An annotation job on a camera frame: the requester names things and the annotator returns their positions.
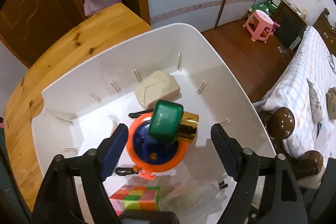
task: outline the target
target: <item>white checkered blanket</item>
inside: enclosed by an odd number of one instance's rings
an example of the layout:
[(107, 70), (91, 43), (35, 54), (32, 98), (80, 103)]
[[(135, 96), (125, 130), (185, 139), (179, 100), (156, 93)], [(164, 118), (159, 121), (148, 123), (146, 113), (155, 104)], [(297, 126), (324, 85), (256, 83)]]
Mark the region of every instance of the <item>white checkered blanket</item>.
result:
[(295, 117), (293, 134), (283, 141), (286, 152), (298, 158), (303, 153), (315, 149), (317, 125), (313, 123), (309, 86), (307, 79), (314, 83), (322, 106), (323, 122), (331, 123), (334, 128), (328, 134), (326, 146), (319, 151), (327, 165), (329, 157), (336, 158), (336, 122), (331, 121), (327, 112), (326, 93), (336, 86), (336, 75), (332, 72), (328, 57), (330, 53), (319, 33), (313, 27), (307, 27), (302, 42), (294, 58), (273, 88), (267, 92), (262, 109), (274, 111), (287, 107)]

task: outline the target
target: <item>pink plastic stool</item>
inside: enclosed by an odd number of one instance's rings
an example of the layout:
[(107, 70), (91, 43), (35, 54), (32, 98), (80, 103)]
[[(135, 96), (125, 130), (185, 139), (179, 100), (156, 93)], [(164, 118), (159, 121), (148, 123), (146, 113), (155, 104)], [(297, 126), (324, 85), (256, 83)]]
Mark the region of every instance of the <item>pink plastic stool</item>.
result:
[[(255, 17), (259, 21), (259, 23), (254, 22), (252, 20), (253, 17)], [(254, 27), (256, 28), (255, 31), (251, 29), (249, 24), (254, 25)], [(261, 40), (266, 43), (269, 35), (272, 32), (273, 25), (273, 20), (271, 20), (271, 18), (265, 12), (261, 10), (255, 10), (243, 26), (246, 27), (246, 29), (248, 29), (248, 31), (251, 33), (252, 41)]]

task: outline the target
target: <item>door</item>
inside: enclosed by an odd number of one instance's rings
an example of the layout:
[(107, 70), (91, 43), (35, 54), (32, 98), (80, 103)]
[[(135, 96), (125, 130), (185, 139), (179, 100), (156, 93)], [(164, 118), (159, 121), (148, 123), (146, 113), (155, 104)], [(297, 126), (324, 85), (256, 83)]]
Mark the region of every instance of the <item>door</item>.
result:
[(29, 64), (82, 21), (73, 0), (7, 0), (0, 34)]

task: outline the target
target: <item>colorful cube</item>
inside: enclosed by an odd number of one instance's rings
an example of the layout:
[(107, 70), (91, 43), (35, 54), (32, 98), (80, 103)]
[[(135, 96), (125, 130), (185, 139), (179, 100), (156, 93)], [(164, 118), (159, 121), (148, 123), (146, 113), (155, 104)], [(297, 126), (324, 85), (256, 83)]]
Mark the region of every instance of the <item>colorful cube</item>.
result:
[(158, 211), (159, 200), (160, 187), (124, 185), (110, 196), (117, 215), (125, 210)]

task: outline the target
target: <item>brown floor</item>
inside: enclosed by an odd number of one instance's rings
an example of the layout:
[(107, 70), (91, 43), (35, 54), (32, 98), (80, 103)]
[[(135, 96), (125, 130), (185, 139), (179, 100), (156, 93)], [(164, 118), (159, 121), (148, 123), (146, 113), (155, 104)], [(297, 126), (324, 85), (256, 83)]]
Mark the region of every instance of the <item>brown floor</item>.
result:
[(228, 65), (252, 102), (259, 101), (279, 79), (294, 53), (281, 54), (283, 47), (276, 36), (267, 43), (251, 40), (243, 27), (246, 19), (237, 20), (203, 33)]

